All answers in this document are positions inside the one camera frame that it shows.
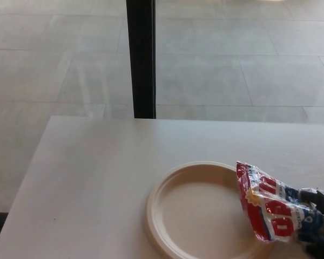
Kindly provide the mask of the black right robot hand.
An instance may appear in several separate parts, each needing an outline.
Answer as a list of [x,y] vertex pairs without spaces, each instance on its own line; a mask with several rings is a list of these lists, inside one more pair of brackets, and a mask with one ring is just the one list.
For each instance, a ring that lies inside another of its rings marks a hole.
[[312,258],[324,258],[324,192],[300,190],[302,202],[315,205],[312,222],[298,232],[298,238],[306,243],[305,252]]

